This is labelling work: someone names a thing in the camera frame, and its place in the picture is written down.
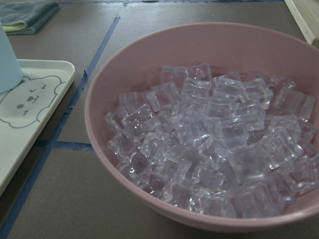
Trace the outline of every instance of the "tray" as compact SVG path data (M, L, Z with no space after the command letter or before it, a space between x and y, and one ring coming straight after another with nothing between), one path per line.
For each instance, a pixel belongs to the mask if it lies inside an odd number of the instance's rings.
M0 93L0 196L75 78L67 61L18 61L21 83Z

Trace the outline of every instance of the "gray surface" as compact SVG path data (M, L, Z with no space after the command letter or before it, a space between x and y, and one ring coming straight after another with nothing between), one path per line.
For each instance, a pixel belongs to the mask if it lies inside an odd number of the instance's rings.
M123 8L113 4L63 4L35 35L10 36L18 59L63 60L75 66L76 77L39 139L49 140L114 18Z
M221 234L184 226L152 211L121 186L94 152L55 149L9 239L317 239L319 218L258 233Z
M282 31L303 39L283 2L61 4L36 35L12 36L18 58L67 60L75 83L39 139L49 139L114 17L121 19L62 130L59 140L89 142L84 103L90 82L119 49L151 32L193 22L231 21ZM0 197L0 226L43 148L33 147ZM319 237L319 217L253 234L219 234L173 222L141 203L102 166L92 151L53 149L9 233L10 239L42 238L235 238Z
M124 46L142 36L176 25L209 21L240 22L304 39L284 2L132 3L121 9L120 16L90 81L105 62ZM89 143L82 117L86 94L87 89L62 130L60 141Z

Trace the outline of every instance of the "bowl rim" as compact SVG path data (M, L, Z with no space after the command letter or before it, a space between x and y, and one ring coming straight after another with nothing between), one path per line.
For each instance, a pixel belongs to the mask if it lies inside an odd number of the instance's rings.
M251 229L266 229L266 228L273 228L277 226L282 226L286 224L290 224L293 222L297 222L309 217L313 217L317 214L319 214L319 204L308 207L306 209L303 209L301 211L293 211L288 214L283 214L280 216L275 216L275 217L267 217L267 218L253 218L253 219L242 219L242 218L226 218L226 217L218 217L218 216L211 216L211 215L204 215L204 214L199 214L196 212L192 212L183 208L178 208L175 207L169 203L166 203L151 194L143 191L140 189L138 186L136 186L134 183L130 182L127 178L125 178L111 163L109 160L104 160L106 156L104 155L101 147L98 145L97 140L95 139L93 135L93 128L92 128L92 121L90 117L90 104L91 104L91 95L93 94L94 88L96 87L96 82L99 76L102 74L104 68L112 62L115 58L117 58L120 54L122 54L126 49L130 48L134 44L139 43L140 41L143 41L147 38L156 36L158 34L163 34L166 31L174 31L176 29L182 29L182 28L188 28L188 27L196 27L196 26L203 26L203 25L221 25L225 27L229 26L236 26L236 27L242 27L242 28L249 28L255 31L263 31L267 32L269 34L275 34L280 37L284 37L286 39L296 41L298 44L302 44L305 47L311 47L313 48L314 51L318 51L319 54L319 49L315 48L314 46L309 45L305 41L302 41L296 37L290 36L286 33L279 32L276 30L268 29L265 27L260 27L260 26L255 26L255 25L250 25L250 24L243 24L243 23L233 23L233 22L198 22L198 23L191 23L191 24L183 24L183 25L177 25L169 28L165 28L162 30L155 31L153 33L147 34L143 37L140 37L130 44L124 46L121 48L119 51L117 51L111 58L109 58L104 65L99 69L98 73L94 77L93 81L91 82L87 98L85 101L85 126L86 130L90 139L90 142L92 144L92 147L96 153L96 155L99 157L100 161L102 164L107 168L107 170L115 177L125 188L127 188L131 193L137 195L144 203L147 203L148 205L154 204L156 202L156 207L160 209L160 211L165 211L168 212L170 215L174 214L177 215L178 217L183 217L186 218L189 222L198 222L203 224L203 229L209 228L209 225L212 226L220 226L220 227L229 227L229 228L240 228L240 229L246 229L246 231L251 231ZM165 216L173 219L175 221L176 217L168 216L165 214ZM190 223L185 223L184 221L179 221L184 224L188 224L191 226L192 224Z

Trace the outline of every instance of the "blue tape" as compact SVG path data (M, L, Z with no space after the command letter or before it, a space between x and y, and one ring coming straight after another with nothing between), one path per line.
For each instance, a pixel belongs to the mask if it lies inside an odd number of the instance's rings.
M161 2L224 2L224 1L232 1L232 2L249 2L249 1L259 1L259 2L283 2L285 0L145 0L145 1L92 1L92 2L58 2L58 4L101 4L101 3L123 3L124 6L127 6L131 3L161 3Z
M8 234L10 233L12 226L18 216L18 214L21 211L21 208L23 207L23 204L25 203L36 179L38 178L38 175L40 173L40 171L42 170L47 158L50 155L50 152L52 151L53 148L66 148L66 149L79 149L79 150L93 150L92 145L88 144L88 143L76 143L76 142L58 142L57 139L59 138L60 134L61 134L61 130L63 128L63 126L65 125L65 123L67 122L70 113L72 112L73 106L76 104L77 100L79 99L88 79L90 78L98 60L101 57L101 54L103 52L103 50L105 49L107 43L109 42L111 35L115 29L115 27L117 26L118 22L119 22L120 18L116 17L111 25L111 27L109 28L106 36L104 37L98 51L96 52L94 58L92 59L88 70L84 72L83 78L80 82L80 84L78 85L78 88L75 92L75 94L73 95L69 106L68 106L68 111L63 114L63 116L60 119L60 122L58 123L57 127L55 128L51 139L49 141L46 140L38 140L36 145L42 145L44 146L44 150L42 152L42 154L40 155L37 163L34 166L34 169L32 170L31 174L29 175L29 177L27 178L27 181L24 185L24 187L22 188L17 200L15 201L12 210L10 211L6 221L4 222L2 228L0 229L0 239L5 239L7 238Z
M61 141L57 141L54 144L54 148L93 151L93 147L92 147L92 145L90 143L77 143L77 142L61 142Z

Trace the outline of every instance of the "ice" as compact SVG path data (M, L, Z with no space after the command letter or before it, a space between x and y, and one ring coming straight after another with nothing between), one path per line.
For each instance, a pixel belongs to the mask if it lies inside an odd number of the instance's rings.
M267 87L271 86L271 79L260 71L241 73L240 76L241 76L243 82L249 82L249 81L254 81L254 80L259 80L259 81L263 80L263 82L265 83L265 85Z
M238 149L247 145L249 137L246 127L241 122L219 123L217 126L220 141L225 147L231 150Z
M304 152L284 128L268 132L259 144L263 148L262 152L269 156L267 159L271 169L297 159Z
M138 177L149 165L148 160L138 152L133 152L129 161L123 160L117 165L117 169L130 181L138 183Z
M177 88L182 89L186 80L186 67L183 66L162 66L160 83L175 82Z
M209 97L211 88L212 84L210 81L199 81L187 77L181 94L190 96L191 101L192 98L196 98L195 100L201 101L202 104L205 104Z
M292 189L291 184L284 179L284 176L282 176L280 171L273 173L270 176L270 179L273 180L279 197L282 199L284 204L288 205L295 202L297 193Z
M265 111L257 100L230 105L232 122L242 122L248 131L263 130L265 128Z
M115 134L107 148L128 180L176 207L277 216L319 188L315 98L294 86L261 72L218 76L205 63L163 66L160 85L120 94L104 116Z
M231 151L223 147L215 137L210 136L198 146L199 154L215 170L219 170L223 161L231 155Z
M147 193L158 198L162 193L167 182L167 177L150 171L143 175L143 177L137 185Z
M295 87L295 82L284 75L276 75L270 79L270 89L274 92L275 95L279 94L282 88L293 89Z
M145 135L142 125L153 116L153 111L149 105L142 105L131 115L125 116L122 119L122 125L136 140L141 140Z
M243 82L242 86L249 99L258 100L264 110L268 109L273 92L266 86L264 79L257 78L253 81Z
M174 82L167 82L152 87L146 94L154 112L167 109L177 103L179 100L179 92Z
M129 156L137 148L133 138L123 130L118 131L107 146L119 159Z
M195 187L219 189L224 182L224 174L218 172L209 164L199 164L195 167L192 182Z
M260 151L259 147L247 146L235 151L229 158L238 183L265 178L269 171L265 163L267 156Z
M194 107L186 108L179 115L173 116L171 121L181 144L192 144L209 136Z
M281 88L272 106L285 114L294 114L309 119L316 98L300 91Z
M149 104L146 92L119 93L119 101L129 114L132 114L142 105Z
M148 133L140 146L140 152L151 162L163 160L166 145L160 137L160 132Z
M310 142L317 132L313 124L296 115L272 116L269 129L276 128L285 128L294 141L302 139Z
M154 172L182 182L190 167L191 163L189 161L166 155L163 161L156 165Z
M282 168L279 173L295 193L319 186L319 172L307 156L299 157L294 164Z
M121 120L128 115L123 106L117 106L113 112L108 112L104 119L109 124L114 133L123 128Z
M262 137L268 133L268 128L270 125L270 121L272 119L272 115L265 115L265 120L264 120L264 128L261 130L251 130L249 131L249 137L247 140L247 144L253 144L257 143L259 140L262 139Z
M204 115L208 120L229 118L231 103L232 101L228 98L209 97Z
M166 185L161 199L173 206L191 210L193 203L192 196L193 191L189 187L171 181Z
M176 131L162 133L161 139L168 146L174 146L179 144Z
M173 130L171 123L171 113L167 110L163 110L154 115L151 119L146 120L142 124L144 132L170 132Z
M232 80L226 77L219 77L216 87L213 90L213 96L219 98L227 98L232 101L245 102L248 95L242 87L242 82Z
M187 77L197 81L211 81L210 66L206 63L186 68Z
M228 216L227 192L223 190L200 190L194 196L194 211L201 214L214 216Z
M184 112L188 107L193 107L197 112L205 107L202 99L192 97L190 95L182 95L180 100L172 107L174 115L179 115Z
M238 218L273 217L283 211L282 205L276 202L269 186L262 182L243 185L230 195L230 204Z

